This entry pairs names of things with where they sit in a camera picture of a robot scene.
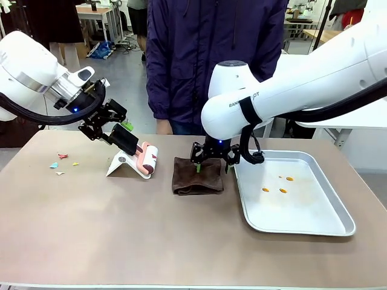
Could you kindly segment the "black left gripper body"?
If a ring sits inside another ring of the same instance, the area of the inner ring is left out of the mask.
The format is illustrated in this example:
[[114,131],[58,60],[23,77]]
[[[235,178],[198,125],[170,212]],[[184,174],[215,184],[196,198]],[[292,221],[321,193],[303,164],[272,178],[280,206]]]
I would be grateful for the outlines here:
[[102,106],[105,95],[105,84],[101,80],[97,80],[86,91],[82,91],[67,106],[67,110],[73,114],[68,124],[90,117]]

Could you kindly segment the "person's right hand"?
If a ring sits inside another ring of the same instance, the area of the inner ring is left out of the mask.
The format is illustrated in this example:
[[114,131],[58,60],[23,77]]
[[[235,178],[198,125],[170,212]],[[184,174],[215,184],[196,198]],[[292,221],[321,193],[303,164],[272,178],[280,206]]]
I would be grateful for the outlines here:
[[157,119],[156,133],[160,135],[172,135],[173,130],[168,120]]

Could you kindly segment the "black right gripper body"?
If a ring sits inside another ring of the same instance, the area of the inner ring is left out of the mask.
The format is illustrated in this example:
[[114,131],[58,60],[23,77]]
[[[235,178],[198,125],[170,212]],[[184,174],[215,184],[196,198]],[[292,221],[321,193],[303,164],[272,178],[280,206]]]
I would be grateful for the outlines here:
[[206,135],[203,152],[210,157],[225,157],[231,152],[231,139],[217,140]]

